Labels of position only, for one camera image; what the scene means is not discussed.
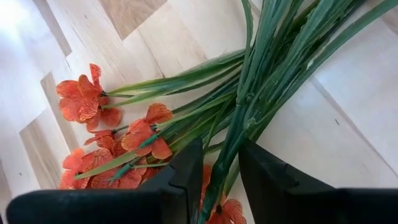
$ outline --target wooden floor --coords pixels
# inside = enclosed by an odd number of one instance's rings
[[[342,46],[258,143],[337,187],[398,187],[397,18],[395,8]],[[90,136],[62,118],[57,83],[91,62],[105,90],[171,77],[243,48],[245,30],[240,0],[0,0],[0,211],[17,195],[55,188],[62,159]],[[210,88],[159,101],[174,108]],[[150,103],[123,107],[123,123]],[[240,180],[231,197],[253,223]]]

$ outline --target bundle of stems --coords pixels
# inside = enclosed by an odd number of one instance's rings
[[[140,146],[162,137],[177,154],[190,141],[201,138],[205,153],[221,150],[203,202],[199,223],[204,223],[220,203],[221,195],[228,194],[239,173],[239,166],[231,166],[245,139],[256,141],[278,109],[331,54],[398,5],[398,0],[382,1],[337,34],[341,25],[365,2],[318,0],[299,12],[303,0],[264,0],[253,40],[251,5],[248,0],[242,0],[247,25],[245,49],[209,60],[172,78],[136,83],[104,93],[128,99],[103,108],[179,94],[224,80],[207,94],[174,109],[174,119],[155,124],[153,129],[159,132]],[[210,145],[212,137],[226,128],[225,140]],[[125,153],[78,178],[123,164],[128,169],[134,165],[131,161],[137,161],[134,152]]]

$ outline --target flower bouquet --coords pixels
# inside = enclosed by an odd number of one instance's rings
[[[278,109],[340,46],[362,28],[398,5],[382,1],[347,28],[341,26],[366,0],[264,0],[253,38],[251,5],[242,0],[246,48],[213,58],[171,78],[149,80],[105,91],[101,69],[90,64],[91,79],[57,85],[60,109],[68,121],[86,124],[98,149],[75,149],[63,162],[61,189],[135,189],[196,138],[204,154],[219,151],[205,166],[199,223],[245,223],[242,206],[226,200],[239,174],[236,155],[246,138],[256,141]],[[144,118],[120,125],[120,106],[176,95],[210,83],[218,86],[170,110],[154,103]],[[110,103],[110,98],[123,98]],[[99,122],[114,129],[96,130]],[[225,139],[210,144],[227,129]]]

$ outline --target black plastic jaw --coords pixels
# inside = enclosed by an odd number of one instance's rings
[[[191,142],[136,190],[41,190],[15,198],[10,224],[196,223],[203,177],[201,140]]]
[[[256,223],[398,223],[397,189],[335,189],[251,141],[239,166]]]

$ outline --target orange flower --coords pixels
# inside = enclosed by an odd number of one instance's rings
[[[99,144],[98,140],[100,140],[101,138],[106,137],[106,136],[109,136],[109,137],[111,137],[113,139],[112,130],[88,131],[88,132],[91,133],[91,134],[94,134],[94,137],[87,139],[86,142],[84,143],[85,146],[87,146],[87,145],[89,145],[89,144],[91,144],[91,143],[96,141],[97,142],[97,146],[104,147],[104,146],[98,145]]]
[[[147,161],[143,158],[138,164],[147,164]],[[123,177],[111,182],[110,179],[118,171],[115,168],[95,176],[91,182],[91,187],[93,189],[136,189],[140,185],[146,170],[147,168],[130,169]]]
[[[60,189],[84,189],[87,186],[88,179],[75,180],[75,176],[83,171],[82,163],[85,152],[78,148],[72,151],[63,161],[62,167],[66,171],[62,174],[60,180]]]
[[[102,166],[112,159],[110,151],[105,148],[99,148],[87,155],[82,149],[75,149],[62,164],[67,170],[61,176],[60,189],[85,189],[90,178],[75,180],[75,176]]]
[[[229,199],[223,205],[217,206],[216,212],[210,217],[207,224],[245,224],[242,205],[239,201]]]
[[[172,119],[173,114],[162,103],[149,106],[147,116],[130,124],[127,134],[123,137],[122,147],[127,151],[134,151],[137,156],[146,156],[150,152],[156,159],[166,159],[172,155],[167,143],[162,138],[157,138],[152,144],[138,149],[140,144],[151,137],[155,132],[150,126],[163,123]]]
[[[203,183],[201,187],[201,198],[200,198],[200,209],[205,198],[205,192],[207,185],[210,182],[212,167],[209,165],[203,166]],[[226,197],[223,194],[221,198],[221,205],[215,207],[211,211],[211,217],[206,224],[245,224],[246,220],[243,217],[242,205],[239,201],[229,199],[226,201]]]
[[[101,96],[101,69],[90,64],[91,83],[86,75],[80,75],[78,81],[65,80],[57,85],[57,94],[62,97],[60,109],[67,121],[85,123],[87,130],[98,127],[100,120],[108,126],[117,126],[121,112],[116,108],[101,109],[108,104],[108,98]]]
[[[101,133],[99,133],[97,137],[95,136],[89,140],[94,141],[94,139],[97,139],[96,140],[97,146],[109,149],[109,151],[111,152],[111,154],[114,158],[117,158],[127,152],[127,150],[123,149],[122,144],[121,144],[122,138],[124,136],[122,136],[121,138],[119,138],[116,141],[113,139],[113,137],[114,137],[113,134],[111,136],[108,136],[108,135],[101,136]]]

